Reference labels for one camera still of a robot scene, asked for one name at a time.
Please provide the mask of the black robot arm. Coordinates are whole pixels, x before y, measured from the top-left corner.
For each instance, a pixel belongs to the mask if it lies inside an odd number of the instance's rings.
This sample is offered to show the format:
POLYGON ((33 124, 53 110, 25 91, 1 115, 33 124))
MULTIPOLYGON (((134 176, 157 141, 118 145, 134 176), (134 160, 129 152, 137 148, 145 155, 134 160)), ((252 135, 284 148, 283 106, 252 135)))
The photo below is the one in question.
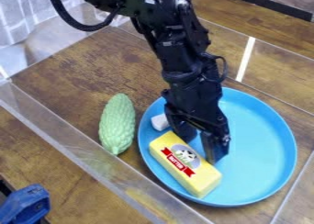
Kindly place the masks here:
POLYGON ((217 56, 205 52, 208 31, 190 0, 84 1, 128 17, 144 35, 169 85, 161 96, 172 131, 182 141, 200 137, 205 160, 216 163, 228 154, 231 140, 228 120, 217 106, 225 75, 217 72, 217 56))

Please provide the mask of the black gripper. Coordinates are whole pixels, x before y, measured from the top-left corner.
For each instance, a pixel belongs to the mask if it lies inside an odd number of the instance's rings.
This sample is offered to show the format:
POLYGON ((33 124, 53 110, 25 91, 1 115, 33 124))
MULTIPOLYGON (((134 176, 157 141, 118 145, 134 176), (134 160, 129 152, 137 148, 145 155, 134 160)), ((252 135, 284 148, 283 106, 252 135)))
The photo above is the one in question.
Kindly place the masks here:
POLYGON ((164 113, 176 136, 189 142, 200 130, 205 161, 214 164, 229 151, 228 120, 217 106, 221 97, 216 66, 190 72, 161 72, 169 88, 161 92, 164 113))

